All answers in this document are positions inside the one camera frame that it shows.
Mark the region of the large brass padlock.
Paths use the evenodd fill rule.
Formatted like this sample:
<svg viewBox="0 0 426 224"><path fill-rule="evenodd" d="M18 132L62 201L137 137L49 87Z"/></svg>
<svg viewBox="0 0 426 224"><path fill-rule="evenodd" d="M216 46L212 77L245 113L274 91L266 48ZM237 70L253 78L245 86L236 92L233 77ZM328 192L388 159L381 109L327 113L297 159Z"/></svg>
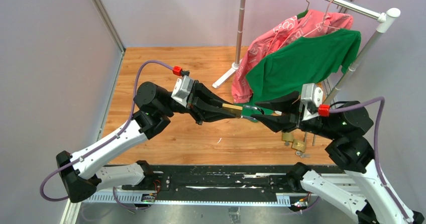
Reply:
<svg viewBox="0 0 426 224"><path fill-rule="evenodd" d="M242 114L243 110L247 108L247 109L251 109L251 110L256 110L258 112L260 112L260 114L264 115L265 112L256 106L251 106L251 105L234 105L234 104L227 104L227 103L223 103L222 104L222 109L229 111L230 113L234 114L236 116L236 118L240 118L240 119L246 119L246 120L250 120L250 121L256 121L255 118L251 117L251 116L245 116Z"/></svg>

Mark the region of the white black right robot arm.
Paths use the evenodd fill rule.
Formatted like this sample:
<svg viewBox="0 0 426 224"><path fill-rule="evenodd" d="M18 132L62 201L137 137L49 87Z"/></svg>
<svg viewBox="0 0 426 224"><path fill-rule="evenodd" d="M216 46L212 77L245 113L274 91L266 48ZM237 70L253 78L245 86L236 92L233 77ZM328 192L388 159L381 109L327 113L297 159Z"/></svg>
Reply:
<svg viewBox="0 0 426 224"><path fill-rule="evenodd" d="M300 162L286 174L292 192L313 193L356 223L425 223L425 216L408 208L384 176L378 143L370 144L364 137L371 128L379 127L379 121L371 120L366 110L375 102L384 106L384 98L377 97L366 102L342 101L334 108L294 91L257 102L259 107L280 111L280 116L260 114L254 118L275 133L299 129L329 139L329 158L355 181L362 194L357 196L336 186Z"/></svg>

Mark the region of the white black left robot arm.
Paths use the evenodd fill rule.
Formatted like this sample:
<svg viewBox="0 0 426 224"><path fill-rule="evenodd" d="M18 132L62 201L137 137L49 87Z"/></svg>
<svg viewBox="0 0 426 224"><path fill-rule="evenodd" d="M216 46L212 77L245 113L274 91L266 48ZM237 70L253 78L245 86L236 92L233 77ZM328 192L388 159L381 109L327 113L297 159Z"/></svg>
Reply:
<svg viewBox="0 0 426 224"><path fill-rule="evenodd" d="M189 114L198 125L234 119L224 109L227 101L197 80L190 80L183 97L180 89L168 91L152 82L142 83L133 98L137 111L114 132L80 151L62 151L56 155L59 175L72 203L82 202L97 191L120 185L136 185L149 190L154 184L153 171L146 161L108 167L106 164L137 144L160 134L175 113Z"/></svg>

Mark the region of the small brass padlock with key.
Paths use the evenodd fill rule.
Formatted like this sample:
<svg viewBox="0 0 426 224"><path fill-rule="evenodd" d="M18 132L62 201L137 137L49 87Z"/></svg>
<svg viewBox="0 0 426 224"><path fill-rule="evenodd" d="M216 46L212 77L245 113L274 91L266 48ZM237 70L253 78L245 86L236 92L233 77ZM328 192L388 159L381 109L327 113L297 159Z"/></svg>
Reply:
<svg viewBox="0 0 426 224"><path fill-rule="evenodd" d="M310 155L306 154L306 141L307 132L304 133L303 140L294 139L291 144L291 149L295 150L295 154L300 158L309 158Z"/></svg>

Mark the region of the small brass padlock open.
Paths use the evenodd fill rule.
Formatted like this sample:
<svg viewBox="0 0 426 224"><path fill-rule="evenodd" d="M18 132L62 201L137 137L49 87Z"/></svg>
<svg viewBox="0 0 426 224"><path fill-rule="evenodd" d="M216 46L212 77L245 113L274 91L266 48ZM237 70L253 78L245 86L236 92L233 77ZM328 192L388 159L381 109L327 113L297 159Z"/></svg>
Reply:
<svg viewBox="0 0 426 224"><path fill-rule="evenodd" d="M294 135L290 132L282 132L281 140L284 142L285 146L290 146L294 141Z"/></svg>

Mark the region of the green t-shirt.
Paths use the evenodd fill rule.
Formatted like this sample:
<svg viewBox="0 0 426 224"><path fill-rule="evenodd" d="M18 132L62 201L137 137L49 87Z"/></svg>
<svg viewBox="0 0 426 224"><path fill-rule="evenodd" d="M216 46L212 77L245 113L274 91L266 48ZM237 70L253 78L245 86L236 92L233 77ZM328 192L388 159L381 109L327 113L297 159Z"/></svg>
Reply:
<svg viewBox="0 0 426 224"><path fill-rule="evenodd" d="M361 39L359 31L339 29L300 37L265 56L246 74L252 92L248 104L301 91L303 84L320 83L339 70L345 73L357 57Z"/></svg>

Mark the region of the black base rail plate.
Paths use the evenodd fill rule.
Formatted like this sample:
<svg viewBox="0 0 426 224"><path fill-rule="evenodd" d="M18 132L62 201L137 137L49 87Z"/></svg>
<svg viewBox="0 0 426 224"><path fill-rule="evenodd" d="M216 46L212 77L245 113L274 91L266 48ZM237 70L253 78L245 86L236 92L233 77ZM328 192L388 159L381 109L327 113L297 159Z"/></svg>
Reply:
<svg viewBox="0 0 426 224"><path fill-rule="evenodd" d="M154 174L124 190L145 193L159 188L158 200L274 202L277 194L305 196L285 176L291 165L152 165Z"/></svg>

